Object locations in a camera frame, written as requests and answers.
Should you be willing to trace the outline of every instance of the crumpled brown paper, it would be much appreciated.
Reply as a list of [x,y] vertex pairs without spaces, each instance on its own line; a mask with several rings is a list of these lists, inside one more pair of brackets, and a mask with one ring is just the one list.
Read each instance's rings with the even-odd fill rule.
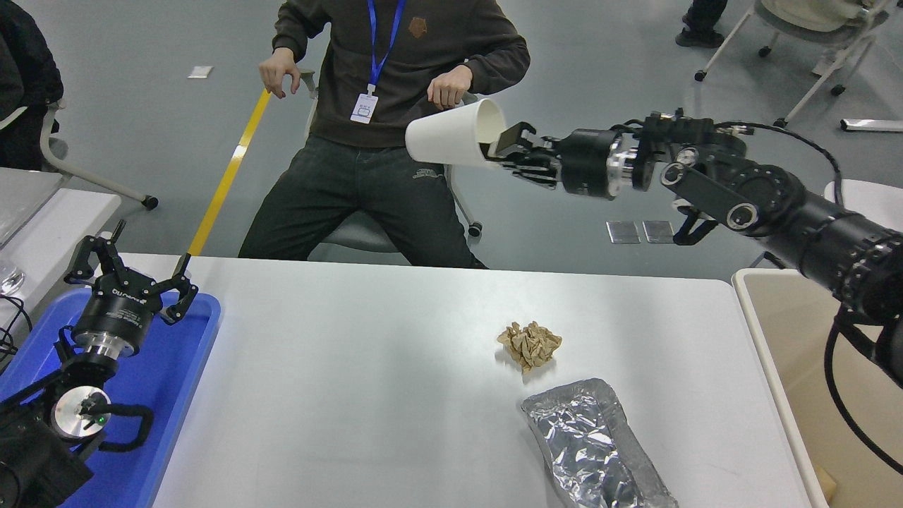
[[552,353],[562,345],[561,337],[538,325],[536,321],[523,329],[519,324],[512,323],[496,340],[505,345],[524,374],[552,360]]

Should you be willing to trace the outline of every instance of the blue tray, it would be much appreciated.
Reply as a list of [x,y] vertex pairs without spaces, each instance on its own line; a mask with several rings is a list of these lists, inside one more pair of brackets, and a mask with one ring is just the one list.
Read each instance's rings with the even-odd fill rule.
[[[76,289],[54,301],[28,340],[0,376],[0,400],[6,399],[60,367],[53,350],[64,325],[75,325],[90,290]],[[178,295],[163,294],[165,306]],[[154,410],[154,426],[144,445],[127,453],[95,452],[86,463],[94,477],[62,506],[70,508],[146,508],[154,497],[175,446],[200,373],[207,362],[219,322],[219,301],[198,294],[188,314],[167,326],[154,318],[141,352],[119,359],[119,371],[104,387],[115,403],[143,404]],[[106,426],[108,440],[125,443],[135,438],[137,420],[113,417]]]

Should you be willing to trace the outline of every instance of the id badge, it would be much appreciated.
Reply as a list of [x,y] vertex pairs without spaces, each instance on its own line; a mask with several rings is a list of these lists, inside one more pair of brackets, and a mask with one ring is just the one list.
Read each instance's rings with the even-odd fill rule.
[[358,103],[354,105],[354,111],[351,112],[351,121],[362,124],[370,123],[378,100],[379,97],[368,93],[358,95]]

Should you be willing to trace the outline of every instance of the white table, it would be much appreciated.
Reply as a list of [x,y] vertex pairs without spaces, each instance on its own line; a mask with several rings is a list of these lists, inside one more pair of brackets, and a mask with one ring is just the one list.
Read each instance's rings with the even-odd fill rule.
[[[21,298],[25,310],[31,312],[65,274],[76,243],[97,234],[121,202],[114,194],[57,191],[0,250],[0,256],[25,272],[22,287],[11,296]],[[0,302],[1,326],[9,323],[14,311]],[[22,319],[16,322],[16,327],[20,326],[24,326]]]
[[[176,263],[123,259],[158,279]],[[590,377],[682,507],[810,506],[721,281],[216,258],[189,272],[222,317],[157,508],[558,507],[519,404]],[[563,345],[522,377],[495,339],[531,320]]]

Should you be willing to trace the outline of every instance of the hand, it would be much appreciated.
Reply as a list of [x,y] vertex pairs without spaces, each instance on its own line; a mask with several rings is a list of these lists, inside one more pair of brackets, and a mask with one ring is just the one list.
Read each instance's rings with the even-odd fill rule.
[[451,71],[436,76],[426,89],[426,98],[442,111],[454,108],[461,102],[464,92],[470,89],[473,72],[466,65],[459,65]]
[[276,48],[273,56],[260,62],[257,68],[260,70],[260,80],[264,82],[267,91],[279,99],[285,98],[282,81],[286,74],[292,75],[292,94],[301,87],[301,71],[294,64],[294,52],[288,48]]

